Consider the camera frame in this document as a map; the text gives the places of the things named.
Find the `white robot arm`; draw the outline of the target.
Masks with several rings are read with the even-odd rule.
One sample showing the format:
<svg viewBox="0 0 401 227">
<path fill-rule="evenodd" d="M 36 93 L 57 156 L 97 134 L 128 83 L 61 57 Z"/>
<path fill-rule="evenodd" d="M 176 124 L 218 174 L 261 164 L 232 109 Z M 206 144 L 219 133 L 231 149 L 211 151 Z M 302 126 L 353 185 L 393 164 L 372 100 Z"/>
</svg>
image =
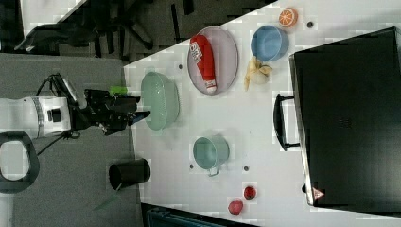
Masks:
<svg viewBox="0 0 401 227">
<path fill-rule="evenodd" d="M 149 111 L 139 112 L 138 96 L 111 94 L 87 89 L 82 101 L 68 96 L 28 96 L 1 100 L 1 150 L 26 153 L 28 169 L 15 180 L 1 175 L 1 192 L 16 194 L 29 188 L 39 176 L 40 153 L 33 141 L 44 137 L 77 139 L 90 127 L 111 135 L 147 118 Z"/>
</svg>

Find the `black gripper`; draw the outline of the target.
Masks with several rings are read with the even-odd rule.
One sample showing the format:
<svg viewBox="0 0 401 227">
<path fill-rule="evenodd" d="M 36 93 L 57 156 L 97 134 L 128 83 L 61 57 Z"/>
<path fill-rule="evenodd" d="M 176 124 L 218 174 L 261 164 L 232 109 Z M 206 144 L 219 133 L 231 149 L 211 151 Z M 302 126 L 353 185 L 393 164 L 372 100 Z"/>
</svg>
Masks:
<svg viewBox="0 0 401 227">
<path fill-rule="evenodd" d="M 85 108 L 71 108 L 71 129 L 86 130 L 100 127 L 104 135 L 122 131 L 150 115 L 150 111 L 137 112 L 140 96 L 111 95 L 108 91 L 85 89 Z"/>
</svg>

